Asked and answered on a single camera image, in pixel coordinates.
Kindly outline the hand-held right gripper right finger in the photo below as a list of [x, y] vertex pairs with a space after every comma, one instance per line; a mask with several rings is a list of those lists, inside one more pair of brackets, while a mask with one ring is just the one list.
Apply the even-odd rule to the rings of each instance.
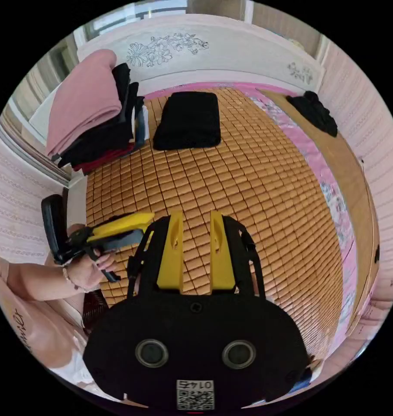
[[210, 290], [234, 291], [235, 278], [223, 216], [210, 213]]

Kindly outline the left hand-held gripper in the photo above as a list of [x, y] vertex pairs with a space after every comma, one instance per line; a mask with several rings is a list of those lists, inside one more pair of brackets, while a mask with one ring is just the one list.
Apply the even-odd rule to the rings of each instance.
[[140, 243], [154, 215], [153, 212], [135, 212], [112, 218], [95, 227], [80, 227], [71, 232], [65, 241], [65, 260], [71, 262], [83, 254], [92, 256], [95, 248], [109, 253]]

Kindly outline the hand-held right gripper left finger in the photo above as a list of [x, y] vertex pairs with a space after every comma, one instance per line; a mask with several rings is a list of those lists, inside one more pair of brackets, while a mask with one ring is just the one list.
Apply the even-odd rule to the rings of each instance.
[[169, 217], [157, 286], [164, 291], [183, 290], [183, 212], [174, 211]]

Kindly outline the person's left hand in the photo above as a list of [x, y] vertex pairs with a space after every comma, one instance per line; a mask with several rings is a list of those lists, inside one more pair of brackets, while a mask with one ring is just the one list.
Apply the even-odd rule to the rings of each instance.
[[105, 272], [113, 272], [117, 266], [115, 253], [102, 253], [93, 249], [93, 255], [83, 254], [73, 258], [65, 266], [70, 296], [87, 293], [100, 287]]

